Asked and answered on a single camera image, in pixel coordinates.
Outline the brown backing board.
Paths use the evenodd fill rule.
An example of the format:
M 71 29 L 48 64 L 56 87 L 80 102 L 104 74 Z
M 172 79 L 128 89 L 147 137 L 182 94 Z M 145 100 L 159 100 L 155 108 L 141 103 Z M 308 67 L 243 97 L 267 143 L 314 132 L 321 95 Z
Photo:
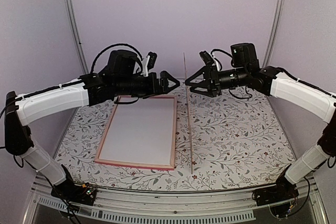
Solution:
M 194 164 L 193 164 L 193 147 L 192 147 L 192 124 L 191 124 L 191 111 L 190 111 L 190 96 L 189 96 L 189 89 L 186 85 L 187 79 L 187 65 L 186 65 L 186 56 L 183 52 L 183 66 L 184 66 L 184 86 L 186 92 L 186 110 L 187 110 L 187 122 L 188 122 L 188 139 L 190 143 L 190 157 L 191 157 L 191 174 L 194 173 Z

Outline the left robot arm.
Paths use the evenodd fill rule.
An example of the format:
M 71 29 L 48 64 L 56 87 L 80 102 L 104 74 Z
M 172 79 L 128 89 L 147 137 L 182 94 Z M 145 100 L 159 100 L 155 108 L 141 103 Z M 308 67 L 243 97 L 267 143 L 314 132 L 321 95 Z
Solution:
M 113 50 L 107 65 L 98 73 L 91 71 L 70 82 L 29 94 L 9 92 L 1 112 L 5 149 L 47 178 L 56 196 L 69 201 L 93 198 L 93 188 L 88 183 L 76 185 L 64 165 L 33 140 L 29 124 L 65 110 L 113 101 L 122 95 L 147 99 L 170 93 L 180 82 L 167 71 L 151 72 L 156 58 L 153 52 L 142 59 L 134 50 Z

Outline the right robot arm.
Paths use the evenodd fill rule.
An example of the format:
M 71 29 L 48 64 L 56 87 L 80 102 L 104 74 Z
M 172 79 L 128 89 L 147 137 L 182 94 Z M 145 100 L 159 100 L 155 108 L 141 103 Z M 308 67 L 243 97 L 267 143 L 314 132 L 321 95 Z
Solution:
M 212 53 L 199 53 L 205 66 L 185 80 L 191 92 L 216 97 L 225 89 L 248 87 L 289 101 L 327 123 L 317 143 L 287 166 L 274 186 L 253 192 L 259 206 L 297 197 L 296 184 L 335 156 L 335 94 L 298 79 L 283 68 L 261 68 L 252 43 L 234 44 L 230 49 L 232 69 L 225 71 L 220 69 Z

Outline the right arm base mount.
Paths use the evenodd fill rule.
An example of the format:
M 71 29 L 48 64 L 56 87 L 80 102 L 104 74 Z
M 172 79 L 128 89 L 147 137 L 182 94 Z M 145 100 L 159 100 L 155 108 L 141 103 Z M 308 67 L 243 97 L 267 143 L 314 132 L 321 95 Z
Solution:
M 256 189 L 252 193 L 252 199 L 257 206 L 268 205 L 271 214 L 276 218 L 288 217 L 297 204 L 298 196 L 296 186 L 285 189 L 274 185 Z

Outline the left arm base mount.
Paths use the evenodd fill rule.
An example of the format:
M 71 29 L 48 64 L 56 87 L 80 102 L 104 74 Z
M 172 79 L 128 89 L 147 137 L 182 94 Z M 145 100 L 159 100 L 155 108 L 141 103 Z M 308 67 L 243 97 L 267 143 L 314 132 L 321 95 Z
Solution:
M 83 205 L 93 206 L 96 199 L 96 188 L 88 183 L 76 185 L 71 181 L 64 181 L 59 185 L 54 185 L 51 195 L 66 202 L 75 202 Z

